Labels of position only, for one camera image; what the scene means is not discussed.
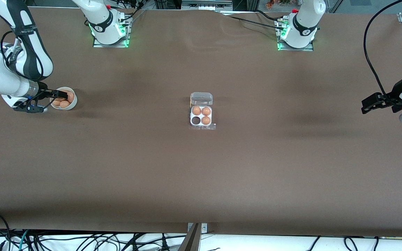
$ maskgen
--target table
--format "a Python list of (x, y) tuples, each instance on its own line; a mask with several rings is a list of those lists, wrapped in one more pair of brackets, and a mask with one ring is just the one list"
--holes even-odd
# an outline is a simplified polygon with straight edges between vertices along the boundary
[[(31, 11), (54, 62), (45, 83), (79, 101), (23, 114), (0, 97), (11, 227), (402, 235), (402, 124), (389, 109), (360, 111), (379, 91), (362, 50), (370, 15), (325, 14), (314, 52), (292, 52), (270, 28), (212, 11), (146, 11), (125, 49), (92, 48), (78, 9)], [(0, 19), (0, 38), (7, 30)], [(367, 47), (391, 89), (396, 16), (377, 18)], [(213, 94), (217, 130), (190, 129), (192, 92)]]

